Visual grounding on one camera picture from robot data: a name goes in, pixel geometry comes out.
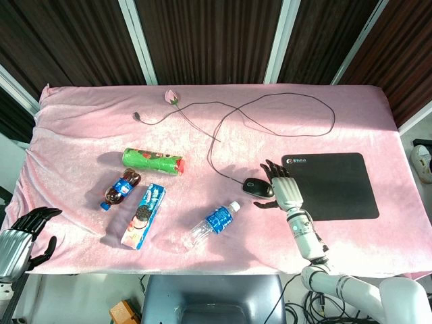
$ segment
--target black mouse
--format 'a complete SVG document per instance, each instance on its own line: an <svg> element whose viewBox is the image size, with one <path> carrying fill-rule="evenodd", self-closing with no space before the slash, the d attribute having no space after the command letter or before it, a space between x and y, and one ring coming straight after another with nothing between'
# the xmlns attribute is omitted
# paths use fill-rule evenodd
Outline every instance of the black mouse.
<svg viewBox="0 0 432 324"><path fill-rule="evenodd" d="M244 180L243 191L259 198L268 199L274 196L271 184L256 178L247 178Z"/></svg>

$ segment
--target white shoe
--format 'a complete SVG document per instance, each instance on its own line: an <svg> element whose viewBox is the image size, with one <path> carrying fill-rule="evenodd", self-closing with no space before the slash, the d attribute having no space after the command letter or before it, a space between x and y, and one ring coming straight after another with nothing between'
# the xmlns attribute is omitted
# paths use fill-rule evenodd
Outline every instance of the white shoe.
<svg viewBox="0 0 432 324"><path fill-rule="evenodd" d="M417 145L412 150L410 157L421 182L432 184L432 155L427 148L423 145Z"/></svg>

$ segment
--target green can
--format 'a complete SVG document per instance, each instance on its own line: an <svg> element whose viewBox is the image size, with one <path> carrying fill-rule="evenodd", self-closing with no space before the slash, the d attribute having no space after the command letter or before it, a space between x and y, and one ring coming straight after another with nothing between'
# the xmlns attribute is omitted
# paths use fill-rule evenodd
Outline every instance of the green can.
<svg viewBox="0 0 432 324"><path fill-rule="evenodd" d="M173 174L175 176L182 175L184 170L183 157L144 151L137 148L127 148L124 150L122 160L126 167L155 170L158 172Z"/></svg>

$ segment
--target pink fleece cloth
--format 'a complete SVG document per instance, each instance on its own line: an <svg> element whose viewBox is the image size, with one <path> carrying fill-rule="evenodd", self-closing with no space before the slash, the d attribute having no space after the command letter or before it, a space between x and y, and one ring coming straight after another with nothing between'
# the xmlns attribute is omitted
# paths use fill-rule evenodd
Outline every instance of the pink fleece cloth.
<svg viewBox="0 0 432 324"><path fill-rule="evenodd" d="M37 273L297 273L307 261L298 252L278 209L260 210L241 185L215 173L206 161L211 139L192 128L179 113L156 126L132 118L139 112L156 122L175 108L164 100L172 88L179 106L223 101L241 105L264 94L299 92L333 107L333 131L321 137L282 138L266 134L235 112L226 119L215 144L213 162L236 179L265 179L265 159L285 154L363 155L380 212L377 219L320 221L315 227L330 247L337 270L383 277L432 270L432 230L408 167L385 95L373 86L251 84L221 86L112 86L49 88L40 99L33 139L7 208L3 229L41 206L63 210L48 222L32 255L57 236L51 260ZM213 133L232 108L214 103L184 113ZM242 109L280 134L321 134L331 125L322 104L294 94L267 97ZM142 181L125 201L105 212L99 204L121 172L126 147L186 158L181 177L141 171ZM120 239L146 185L167 189L166 197L139 251ZM181 237L215 207L236 200L242 208L224 232L184 252Z"/></svg>

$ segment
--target water bottle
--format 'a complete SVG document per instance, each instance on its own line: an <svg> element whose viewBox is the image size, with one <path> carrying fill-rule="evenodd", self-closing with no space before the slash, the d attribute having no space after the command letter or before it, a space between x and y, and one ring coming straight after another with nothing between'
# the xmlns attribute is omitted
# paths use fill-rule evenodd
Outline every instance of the water bottle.
<svg viewBox="0 0 432 324"><path fill-rule="evenodd" d="M105 201L101 203L104 210L108 210L111 205L117 205L129 195L129 193L140 183L141 175L133 169L126 169L120 179L108 188L105 193Z"/></svg>
<svg viewBox="0 0 432 324"><path fill-rule="evenodd" d="M207 238L209 238L210 233L219 234L229 223L232 222L234 214L239 210L240 205L236 201L233 201L228 207L219 207L197 226L192 228L183 240L184 246L190 250L194 246L206 241Z"/></svg>

